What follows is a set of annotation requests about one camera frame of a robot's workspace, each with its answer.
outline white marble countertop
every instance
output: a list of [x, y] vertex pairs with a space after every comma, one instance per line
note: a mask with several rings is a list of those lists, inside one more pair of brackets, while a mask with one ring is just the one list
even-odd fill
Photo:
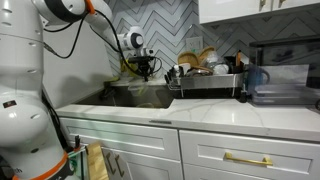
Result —
[[320, 113], [255, 107], [234, 99], [175, 99], [168, 109], [68, 105], [61, 117], [320, 142]]

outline wooden cutting board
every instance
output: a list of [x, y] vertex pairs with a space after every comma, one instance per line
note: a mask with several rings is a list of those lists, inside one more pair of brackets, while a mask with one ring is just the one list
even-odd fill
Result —
[[100, 142], [87, 146], [88, 170], [90, 180], [109, 180], [107, 168], [101, 150]]
[[208, 46], [206, 48], [204, 48], [201, 53], [198, 55], [198, 63], [199, 65], [201, 64], [201, 62], [206, 59], [209, 55], [210, 52], [214, 51], [214, 47], [212, 46]]
[[198, 66], [198, 57], [195, 53], [187, 51], [178, 56], [178, 64], [190, 63], [191, 67]]

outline upper cabinet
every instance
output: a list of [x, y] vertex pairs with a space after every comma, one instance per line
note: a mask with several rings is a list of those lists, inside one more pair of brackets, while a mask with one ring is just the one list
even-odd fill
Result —
[[200, 24], [270, 12], [272, 0], [199, 0]]
[[302, 7], [320, 3], [320, 0], [273, 0], [273, 10]]
[[315, 4], [320, 0], [199, 0], [199, 20], [205, 24]]

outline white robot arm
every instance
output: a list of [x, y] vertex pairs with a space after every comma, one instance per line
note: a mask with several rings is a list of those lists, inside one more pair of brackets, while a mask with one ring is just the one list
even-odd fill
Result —
[[[103, 0], [33, 0], [32, 2], [47, 20], [45, 26], [73, 23], [85, 17], [91, 28], [117, 49], [114, 32], [107, 21], [112, 19], [112, 11]], [[144, 33], [139, 26], [133, 26], [128, 33], [118, 34], [117, 37], [123, 51], [135, 50], [138, 56], [146, 55], [143, 50]]]
[[104, 40], [114, 47], [120, 44], [123, 50], [136, 50], [138, 56], [146, 55], [144, 35], [141, 28], [132, 27], [114, 36], [106, 22], [112, 13], [103, 0], [0, 0], [0, 155], [14, 169], [14, 180], [77, 179], [41, 102], [39, 14], [47, 25], [73, 23], [85, 16]]

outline metal rack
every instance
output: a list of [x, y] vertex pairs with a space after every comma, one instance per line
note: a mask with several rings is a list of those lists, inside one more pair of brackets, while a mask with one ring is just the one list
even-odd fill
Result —
[[180, 91], [184, 97], [184, 90], [232, 88], [231, 96], [235, 96], [236, 88], [243, 86], [243, 73], [198, 77], [174, 77], [168, 87], [172, 91]]

